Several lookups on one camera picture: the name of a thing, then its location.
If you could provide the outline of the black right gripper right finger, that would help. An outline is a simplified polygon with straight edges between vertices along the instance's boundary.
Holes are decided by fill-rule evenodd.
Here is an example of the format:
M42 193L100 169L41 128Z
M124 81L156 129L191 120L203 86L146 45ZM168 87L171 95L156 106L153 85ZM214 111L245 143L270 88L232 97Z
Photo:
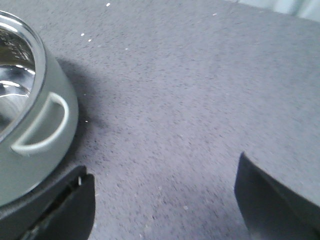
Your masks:
M252 240L318 240L320 207L271 177L245 153L234 194Z

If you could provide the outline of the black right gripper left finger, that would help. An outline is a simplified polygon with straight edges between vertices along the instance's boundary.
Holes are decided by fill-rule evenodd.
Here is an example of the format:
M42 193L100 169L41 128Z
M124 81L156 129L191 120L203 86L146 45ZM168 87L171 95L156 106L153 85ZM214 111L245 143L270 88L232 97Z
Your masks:
M57 169L0 207L2 240L87 240L96 212L95 177L84 165Z

